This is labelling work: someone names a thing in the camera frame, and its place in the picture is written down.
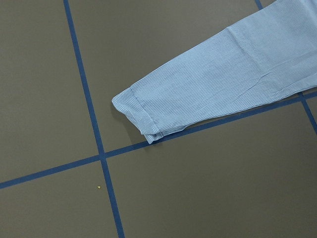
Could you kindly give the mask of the light blue striped shirt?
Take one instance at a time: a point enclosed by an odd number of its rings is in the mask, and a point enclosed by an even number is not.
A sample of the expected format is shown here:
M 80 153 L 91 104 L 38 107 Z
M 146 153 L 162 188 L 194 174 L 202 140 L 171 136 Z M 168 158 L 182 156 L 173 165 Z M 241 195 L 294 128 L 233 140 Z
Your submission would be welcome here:
M 149 143 L 317 85 L 317 3 L 277 0 L 112 99 Z

